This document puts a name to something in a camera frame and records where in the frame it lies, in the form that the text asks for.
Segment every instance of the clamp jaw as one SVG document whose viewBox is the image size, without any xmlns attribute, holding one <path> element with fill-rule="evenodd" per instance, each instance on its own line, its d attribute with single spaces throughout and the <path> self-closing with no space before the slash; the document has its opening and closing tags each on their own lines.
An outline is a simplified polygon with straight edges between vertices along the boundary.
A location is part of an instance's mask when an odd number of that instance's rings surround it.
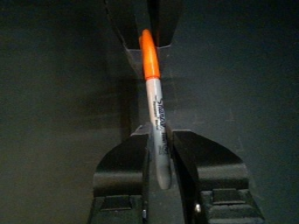
<svg viewBox="0 0 299 224">
<path fill-rule="evenodd" d="M 139 130 L 103 158 L 93 176 L 93 203 L 88 224 L 156 223 L 151 214 L 151 135 Z M 171 156 L 185 224 L 265 223 L 248 190 L 248 170 L 240 158 L 221 145 L 191 131 L 172 132 Z M 167 197 L 177 198 L 175 192 Z"/>
</svg>

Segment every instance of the orange marker cap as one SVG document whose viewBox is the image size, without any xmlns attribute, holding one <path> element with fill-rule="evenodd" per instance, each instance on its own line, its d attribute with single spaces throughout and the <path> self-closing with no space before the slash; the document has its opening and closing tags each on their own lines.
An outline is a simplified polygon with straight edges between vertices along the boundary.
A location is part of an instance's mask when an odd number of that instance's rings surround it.
<svg viewBox="0 0 299 224">
<path fill-rule="evenodd" d="M 152 34 L 148 30 L 143 31 L 143 36 L 140 38 L 140 47 L 144 60 L 144 79 L 160 79 L 161 75 L 155 51 L 155 42 Z"/>
</svg>

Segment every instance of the marker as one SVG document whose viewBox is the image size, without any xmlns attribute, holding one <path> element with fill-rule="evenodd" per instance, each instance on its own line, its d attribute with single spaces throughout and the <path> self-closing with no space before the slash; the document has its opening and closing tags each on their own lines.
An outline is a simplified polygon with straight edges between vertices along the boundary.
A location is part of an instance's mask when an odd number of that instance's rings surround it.
<svg viewBox="0 0 299 224">
<path fill-rule="evenodd" d="M 171 159 L 165 138 L 164 103 L 160 82 L 160 71 L 151 32 L 143 31 L 140 46 L 144 61 L 144 79 L 148 100 L 151 124 L 153 126 L 153 154 L 157 183 L 161 189 L 169 189 L 172 184 Z"/>
</svg>

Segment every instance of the black background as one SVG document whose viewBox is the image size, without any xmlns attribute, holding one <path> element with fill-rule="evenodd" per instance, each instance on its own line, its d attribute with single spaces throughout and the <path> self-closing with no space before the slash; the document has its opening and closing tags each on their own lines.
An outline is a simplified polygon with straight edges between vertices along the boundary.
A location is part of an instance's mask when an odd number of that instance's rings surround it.
<svg viewBox="0 0 299 224">
<path fill-rule="evenodd" d="M 269 224 L 296 224 L 296 1 L 184 1 L 167 121 L 245 161 Z M 101 1 L 0 1 L 0 223 L 85 223 L 92 174 L 148 121 Z"/>
</svg>

